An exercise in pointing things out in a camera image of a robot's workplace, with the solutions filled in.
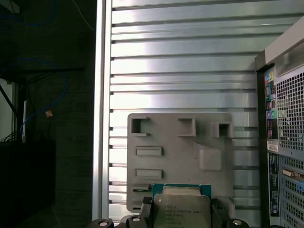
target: white label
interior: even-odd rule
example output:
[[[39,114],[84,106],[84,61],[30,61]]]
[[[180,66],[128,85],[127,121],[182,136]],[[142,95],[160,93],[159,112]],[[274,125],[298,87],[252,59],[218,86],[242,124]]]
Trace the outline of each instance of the white label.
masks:
[[[278,152],[279,151],[279,145],[277,141],[267,141],[267,149],[269,151]]]

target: perforated metal grille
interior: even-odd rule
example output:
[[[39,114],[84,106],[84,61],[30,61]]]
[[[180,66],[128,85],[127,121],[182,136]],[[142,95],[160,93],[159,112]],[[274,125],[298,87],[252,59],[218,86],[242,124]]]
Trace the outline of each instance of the perforated metal grille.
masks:
[[[295,183],[293,183],[293,182],[291,182],[289,180],[283,179],[283,185],[286,188],[288,188],[288,189],[290,189],[290,190],[292,190],[292,191],[294,191],[294,192],[296,192],[296,193],[304,196],[304,191],[298,190],[297,184],[295,184]]]
[[[301,221],[304,221],[303,220],[303,216],[304,216],[303,210],[299,210],[298,208],[294,207],[293,205],[291,205],[290,203],[287,203],[287,202],[285,202],[284,207],[292,215],[294,215],[295,217],[297,217]]]
[[[298,169],[304,169],[304,161],[282,156],[282,164],[289,165]]]
[[[293,225],[294,227],[297,227],[298,222],[293,219],[290,215],[286,214],[286,221],[289,222],[291,225]]]
[[[292,226],[297,227],[298,222],[286,212],[284,212],[284,219]]]
[[[297,197],[295,194],[292,194],[291,192],[288,192],[286,190],[283,191],[283,195],[284,197],[293,202],[294,204],[298,205],[299,207],[304,209],[304,200]]]
[[[280,146],[304,151],[304,74],[276,85]]]

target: metal frame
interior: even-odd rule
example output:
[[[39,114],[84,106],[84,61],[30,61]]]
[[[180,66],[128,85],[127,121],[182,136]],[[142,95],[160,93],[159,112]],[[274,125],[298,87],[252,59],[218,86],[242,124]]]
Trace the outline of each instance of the metal frame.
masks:
[[[112,1],[106,1],[104,38],[104,106],[103,106],[103,158],[102,158],[102,207],[103,218],[109,217],[109,128],[110,128],[110,77],[111,77],[111,28]]]
[[[103,166],[102,158],[102,145],[103,139],[107,139],[104,133],[107,134],[108,130],[104,130],[104,113],[109,115],[108,108],[110,97],[106,101],[106,108],[104,108],[103,97],[106,92],[109,93],[109,86],[105,86],[105,21],[106,21],[106,3],[111,2],[107,0],[97,1],[97,23],[96,23],[96,56],[95,56],[95,94],[94,94],[94,139],[93,139],[93,190],[92,190],[92,220],[98,219],[102,215],[102,195],[105,186],[102,182],[108,181],[108,165]]]
[[[270,225],[269,189],[268,189],[268,160],[266,135],[266,107],[265,107],[265,80],[264,74],[275,63],[285,58],[288,52],[304,42],[304,17],[299,19],[284,34],[271,43],[256,57],[257,98],[259,118],[259,160],[260,160],[260,191],[261,191],[261,226]]]

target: dark wall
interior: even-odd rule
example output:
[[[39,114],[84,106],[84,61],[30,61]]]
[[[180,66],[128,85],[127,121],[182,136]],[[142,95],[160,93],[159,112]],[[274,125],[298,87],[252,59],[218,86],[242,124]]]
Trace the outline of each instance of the dark wall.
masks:
[[[96,0],[75,0],[95,28]],[[52,12],[51,0],[16,1],[28,22],[45,20]],[[0,9],[1,15],[10,13]],[[55,202],[21,223],[19,228],[84,228],[91,220],[93,102],[95,32],[80,17],[71,0],[56,0],[56,12],[40,26],[26,26],[0,18],[0,64],[16,58],[33,57],[56,63],[61,68],[83,67],[67,72],[65,97],[51,108],[53,117],[39,114],[28,123],[35,138],[56,141]],[[17,70],[49,66],[21,61]],[[33,105],[42,108],[63,90],[63,77],[53,74],[29,87]],[[27,115],[33,111],[29,107]]]

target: blue cable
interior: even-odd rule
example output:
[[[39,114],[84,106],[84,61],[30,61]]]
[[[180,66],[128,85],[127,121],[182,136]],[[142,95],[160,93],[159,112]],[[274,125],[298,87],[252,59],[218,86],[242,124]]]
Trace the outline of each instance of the blue cable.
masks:
[[[22,58],[22,59],[19,59],[20,61],[35,61],[35,62],[39,62],[39,63],[43,63],[43,64],[46,64],[46,65],[49,65],[49,66],[52,66],[52,67],[57,67],[56,64],[52,63],[52,62],[48,62],[48,61],[43,61],[43,60],[39,60],[39,59],[36,59],[36,58]],[[38,115],[39,113],[42,113],[42,112],[45,112],[47,110],[49,110],[53,105],[57,104],[63,97],[64,95],[66,94],[66,91],[67,91],[67,76],[66,74],[61,71],[61,75],[63,76],[64,78],[64,88],[63,88],[63,92],[62,94],[60,95],[60,97],[53,101],[51,104],[49,104],[48,106],[44,107],[44,108],[41,108],[39,109],[38,111],[36,111],[35,113],[33,113],[32,115],[30,115],[21,125],[20,127],[20,134],[22,135],[22,128],[24,126],[24,124],[26,122],[28,122],[31,118],[33,118],[34,116]]]
[[[28,26],[38,26],[41,24],[44,24],[46,22],[48,22],[55,14],[56,11],[56,0],[53,0],[53,12],[51,13],[51,15],[45,19],[44,21],[40,22],[40,23],[28,23],[28,22],[24,22],[22,21],[20,18],[16,17],[16,16],[11,16],[11,15],[0,15],[0,18],[9,18],[9,19],[13,19],[16,20],[24,25],[28,25]]]

